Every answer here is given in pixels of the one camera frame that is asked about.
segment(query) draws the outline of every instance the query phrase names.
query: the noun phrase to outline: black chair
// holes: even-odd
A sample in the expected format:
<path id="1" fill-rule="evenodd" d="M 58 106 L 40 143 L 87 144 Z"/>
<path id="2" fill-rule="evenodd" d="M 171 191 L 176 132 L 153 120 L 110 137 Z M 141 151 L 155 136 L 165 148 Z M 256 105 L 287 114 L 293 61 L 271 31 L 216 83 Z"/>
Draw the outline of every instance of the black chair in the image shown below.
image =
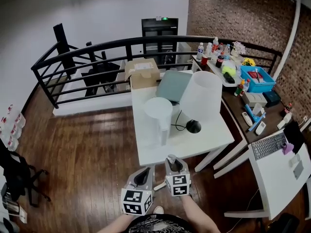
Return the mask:
<path id="1" fill-rule="evenodd" d="M 86 77 L 83 78 L 84 83 L 86 86 L 92 86 L 92 85 L 97 85 L 100 82 L 101 83 L 108 83 L 108 82 L 114 82 L 117 78 L 117 73 L 105 73 L 107 71 L 114 71 L 114 70 L 119 70 L 120 66 L 114 63 L 105 63 L 105 64 L 98 64 L 97 65 L 97 70 L 98 72 L 103 72 L 102 75 L 95 76 L 95 77 Z M 94 69 L 90 69 L 87 73 L 81 73 L 82 77 L 94 74 L 96 73 Z M 103 89 L 105 90 L 106 93 L 109 92 L 109 88 L 114 91 L 114 85 L 103 85 Z M 98 87 L 95 88 L 88 88 L 86 90 L 85 97 L 88 96 L 93 96 L 97 94 L 97 89 Z"/>
<path id="2" fill-rule="evenodd" d="M 257 221 L 260 225 L 260 233 L 295 233 L 299 225 L 299 219 L 288 213 L 283 213 L 277 221 L 273 221 L 267 231 L 262 218 Z"/>
<path id="3" fill-rule="evenodd" d="M 6 178 L 5 193 L 10 193 L 13 201 L 17 201 L 20 195 L 24 196 L 25 189 L 28 190 L 29 204 L 33 207 L 38 207 L 38 205 L 33 203 L 32 190 L 41 194 L 48 202 L 51 201 L 50 197 L 42 193 L 34 184 L 42 173 L 49 174 L 48 171 L 41 169 L 36 172 L 35 167 L 28 165 L 25 158 L 6 148 L 0 148 L 0 166 L 3 167 L 3 175 Z"/>

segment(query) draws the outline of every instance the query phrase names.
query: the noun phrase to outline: black cable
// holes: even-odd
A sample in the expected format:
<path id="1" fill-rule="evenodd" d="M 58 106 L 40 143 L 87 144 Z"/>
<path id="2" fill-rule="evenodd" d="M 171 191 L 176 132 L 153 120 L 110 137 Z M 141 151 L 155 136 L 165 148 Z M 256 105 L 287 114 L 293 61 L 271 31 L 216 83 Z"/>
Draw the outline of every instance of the black cable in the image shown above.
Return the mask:
<path id="1" fill-rule="evenodd" d="M 177 124 L 177 121 L 178 121 L 178 119 L 179 119 L 179 116 L 180 116 L 181 112 L 182 112 L 182 111 L 179 112 L 179 115 L 178 115 L 178 117 L 177 117 L 177 119 L 176 119 L 176 123 L 175 123 L 175 124 L 171 124 L 172 126 L 175 126 L 176 129 L 177 129 L 178 131 L 183 131 L 183 130 L 186 128 L 185 126 L 182 126 L 182 125 Z"/>

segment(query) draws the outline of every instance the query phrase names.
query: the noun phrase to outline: white table lamp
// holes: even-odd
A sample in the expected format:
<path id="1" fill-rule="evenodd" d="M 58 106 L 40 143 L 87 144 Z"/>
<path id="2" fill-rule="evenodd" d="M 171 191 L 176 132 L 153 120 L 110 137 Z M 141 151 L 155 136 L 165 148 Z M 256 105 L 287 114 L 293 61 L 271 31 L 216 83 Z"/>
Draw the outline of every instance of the white table lamp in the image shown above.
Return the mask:
<path id="1" fill-rule="evenodd" d="M 195 72 L 180 100 L 180 108 L 191 120 L 186 128 L 191 133 L 201 130 L 199 121 L 213 118 L 220 112 L 223 83 L 221 79 L 206 71 Z"/>

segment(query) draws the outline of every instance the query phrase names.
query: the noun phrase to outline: water bottle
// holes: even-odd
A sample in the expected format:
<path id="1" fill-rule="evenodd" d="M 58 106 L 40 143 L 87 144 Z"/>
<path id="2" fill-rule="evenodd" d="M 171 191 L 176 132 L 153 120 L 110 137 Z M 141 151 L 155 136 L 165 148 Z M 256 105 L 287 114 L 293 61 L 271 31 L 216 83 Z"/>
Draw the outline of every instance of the water bottle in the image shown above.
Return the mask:
<path id="1" fill-rule="evenodd" d="M 18 147 L 18 140 L 9 132 L 2 130 L 0 127 L 0 139 L 9 151 L 15 151 Z"/>
<path id="2" fill-rule="evenodd" d="M 230 44 L 227 44 L 225 46 L 225 60 L 229 60 L 230 59 Z"/>
<path id="3" fill-rule="evenodd" d="M 240 96 L 242 97 L 244 92 L 247 92 L 248 88 L 249 88 L 249 83 L 250 83 L 250 79 L 247 79 L 246 82 L 244 83 L 244 86 L 243 86 L 243 90 L 242 92 L 240 93 Z"/>
<path id="4" fill-rule="evenodd" d="M 218 49 L 218 37 L 215 37 L 215 39 L 213 40 L 213 48 L 212 48 L 212 52 L 216 51 Z"/>
<path id="5" fill-rule="evenodd" d="M 23 114 L 20 111 L 18 111 L 12 104 L 8 108 L 7 118 L 13 120 L 15 124 L 21 129 L 26 124 L 26 119 L 23 116 Z"/>
<path id="6" fill-rule="evenodd" d="M 198 47 L 198 53 L 196 54 L 196 59 L 197 60 L 200 61 L 202 59 L 203 51 L 204 51 L 204 46 L 203 46 L 203 42 L 201 42 L 199 47 Z"/>
<path id="7" fill-rule="evenodd" d="M 222 52 L 224 51 L 224 44 L 223 43 L 221 43 L 220 45 L 220 55 L 222 54 Z"/>
<path id="8" fill-rule="evenodd" d="M 21 128 L 17 126 L 14 121 L 3 117 L 1 122 L 3 123 L 4 130 L 10 133 L 16 139 L 19 139 L 21 136 Z"/>
<path id="9" fill-rule="evenodd" d="M 212 48 L 213 48 L 212 43 L 209 42 L 207 47 L 206 47 L 205 56 L 207 56 L 207 57 L 211 56 Z"/>

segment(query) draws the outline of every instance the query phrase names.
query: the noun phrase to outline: remote control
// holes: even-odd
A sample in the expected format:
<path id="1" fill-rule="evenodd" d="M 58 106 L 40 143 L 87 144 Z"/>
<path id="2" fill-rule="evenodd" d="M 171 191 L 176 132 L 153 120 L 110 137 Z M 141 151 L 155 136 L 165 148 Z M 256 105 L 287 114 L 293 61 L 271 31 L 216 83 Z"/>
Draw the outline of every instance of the remote control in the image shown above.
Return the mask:
<path id="1" fill-rule="evenodd" d="M 256 128 L 256 134 L 257 135 L 260 135 L 262 132 L 263 132 L 263 130 L 264 130 L 264 128 L 266 127 L 266 124 L 264 123 L 264 122 L 260 122 L 260 124 L 258 125 L 258 127 Z"/>
<path id="2" fill-rule="evenodd" d="M 242 116 L 249 127 L 253 125 L 252 119 L 248 116 L 246 112 L 242 113 Z"/>

